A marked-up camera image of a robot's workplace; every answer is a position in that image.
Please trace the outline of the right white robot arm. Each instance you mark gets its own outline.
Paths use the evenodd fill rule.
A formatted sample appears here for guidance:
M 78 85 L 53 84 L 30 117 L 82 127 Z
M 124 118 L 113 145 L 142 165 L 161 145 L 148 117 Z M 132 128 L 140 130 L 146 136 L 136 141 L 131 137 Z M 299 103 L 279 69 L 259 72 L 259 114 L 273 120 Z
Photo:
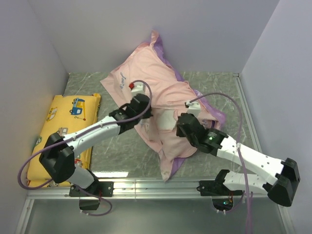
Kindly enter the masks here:
M 229 191 L 266 194 L 278 205 L 290 207 L 300 183 L 298 164 L 262 154 L 236 141 L 217 129 L 206 129 L 189 113 L 178 117 L 178 137 L 184 137 L 199 151 L 234 162 L 243 173 L 221 170 L 215 178 L 215 190 L 220 195 Z

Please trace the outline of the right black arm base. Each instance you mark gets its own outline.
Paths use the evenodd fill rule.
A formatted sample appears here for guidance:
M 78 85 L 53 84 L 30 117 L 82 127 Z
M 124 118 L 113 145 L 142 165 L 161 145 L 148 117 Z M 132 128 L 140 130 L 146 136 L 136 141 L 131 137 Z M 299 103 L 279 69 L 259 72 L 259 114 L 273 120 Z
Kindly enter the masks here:
M 245 192 L 242 190 L 231 191 L 222 183 L 212 180 L 201 180 L 196 190 L 201 196 L 209 196 L 212 206 L 217 213 L 230 213 L 243 201 Z

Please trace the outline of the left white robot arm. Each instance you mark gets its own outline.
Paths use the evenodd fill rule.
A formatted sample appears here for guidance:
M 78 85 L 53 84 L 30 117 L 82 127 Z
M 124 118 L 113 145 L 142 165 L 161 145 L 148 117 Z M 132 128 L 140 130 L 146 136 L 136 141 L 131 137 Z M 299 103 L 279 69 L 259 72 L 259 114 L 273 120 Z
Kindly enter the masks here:
M 151 98 L 137 94 L 130 103 L 87 128 L 64 136 L 51 134 L 39 161 L 55 183 L 69 182 L 80 187 L 87 196 L 93 196 L 98 191 L 98 178 L 76 164 L 75 158 L 95 144 L 133 129 L 151 115 Z

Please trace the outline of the white pillow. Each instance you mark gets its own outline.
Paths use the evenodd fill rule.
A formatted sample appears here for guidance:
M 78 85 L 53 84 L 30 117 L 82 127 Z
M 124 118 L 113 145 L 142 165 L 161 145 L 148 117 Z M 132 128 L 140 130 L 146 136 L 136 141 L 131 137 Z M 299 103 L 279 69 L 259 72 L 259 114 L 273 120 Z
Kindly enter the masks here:
M 153 109 L 154 120 L 159 131 L 172 131 L 176 127 L 176 110 Z

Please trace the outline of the pink purple Elsa pillowcase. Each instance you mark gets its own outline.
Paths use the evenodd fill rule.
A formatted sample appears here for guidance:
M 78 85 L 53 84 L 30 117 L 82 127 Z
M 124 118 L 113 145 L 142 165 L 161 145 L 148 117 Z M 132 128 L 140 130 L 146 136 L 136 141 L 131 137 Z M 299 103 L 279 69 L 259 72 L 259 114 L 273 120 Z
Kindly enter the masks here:
M 187 111 L 185 102 L 201 95 L 192 89 L 180 73 L 165 58 L 162 39 L 155 30 L 151 40 L 140 44 L 129 57 L 101 81 L 101 84 L 114 102 L 121 106 L 131 100 L 129 84 L 134 80 L 143 80 L 151 88 L 153 109 L 174 109 L 176 120 Z M 185 138 L 176 136 L 172 131 L 159 131 L 154 115 L 135 126 L 143 141 L 159 156 L 161 176 L 167 181 L 180 168 L 184 160 L 192 156 L 197 149 Z

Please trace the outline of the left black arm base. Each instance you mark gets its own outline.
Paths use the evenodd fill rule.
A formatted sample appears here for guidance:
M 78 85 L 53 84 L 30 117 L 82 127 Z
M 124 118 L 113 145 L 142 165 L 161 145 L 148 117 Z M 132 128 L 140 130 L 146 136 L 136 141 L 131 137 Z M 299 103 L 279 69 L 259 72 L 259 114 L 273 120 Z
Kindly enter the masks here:
M 107 215 L 112 211 L 113 205 L 111 201 L 106 198 L 112 197 L 113 191 L 114 182 L 100 181 L 90 185 L 87 189 L 82 189 L 77 185 L 72 185 L 70 187 L 69 197 L 76 197 L 79 199 L 78 206 L 82 214 L 100 217 Z M 93 213 L 93 211 L 96 211 L 100 207 L 101 202 L 108 204 L 108 210 L 101 214 Z

